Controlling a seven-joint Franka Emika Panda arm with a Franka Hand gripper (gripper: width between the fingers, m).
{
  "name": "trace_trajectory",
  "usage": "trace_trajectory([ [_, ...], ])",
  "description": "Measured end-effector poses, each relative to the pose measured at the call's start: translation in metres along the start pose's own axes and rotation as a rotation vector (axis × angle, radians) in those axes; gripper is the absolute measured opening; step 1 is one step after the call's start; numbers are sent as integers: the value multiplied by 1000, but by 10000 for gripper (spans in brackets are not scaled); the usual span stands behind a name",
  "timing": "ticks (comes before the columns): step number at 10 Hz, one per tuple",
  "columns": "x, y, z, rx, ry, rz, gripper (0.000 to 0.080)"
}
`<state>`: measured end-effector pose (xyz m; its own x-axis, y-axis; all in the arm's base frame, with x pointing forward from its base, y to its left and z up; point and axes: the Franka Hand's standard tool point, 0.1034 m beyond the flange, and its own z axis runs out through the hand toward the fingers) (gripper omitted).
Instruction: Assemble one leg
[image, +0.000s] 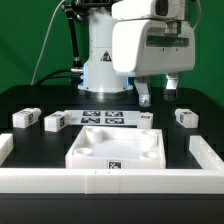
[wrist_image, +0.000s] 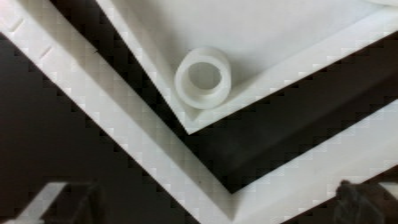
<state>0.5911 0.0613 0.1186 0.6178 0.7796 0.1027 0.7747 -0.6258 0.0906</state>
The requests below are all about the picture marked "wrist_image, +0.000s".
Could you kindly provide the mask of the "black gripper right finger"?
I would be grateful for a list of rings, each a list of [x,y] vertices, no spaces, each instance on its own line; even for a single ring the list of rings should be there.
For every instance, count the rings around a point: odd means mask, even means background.
[[[354,184],[336,190],[334,224],[398,224],[398,183]]]

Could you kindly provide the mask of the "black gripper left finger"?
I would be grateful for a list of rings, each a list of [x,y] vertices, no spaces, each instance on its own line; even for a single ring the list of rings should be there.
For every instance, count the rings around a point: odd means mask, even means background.
[[[107,224],[100,185],[94,182],[50,182],[6,224]]]

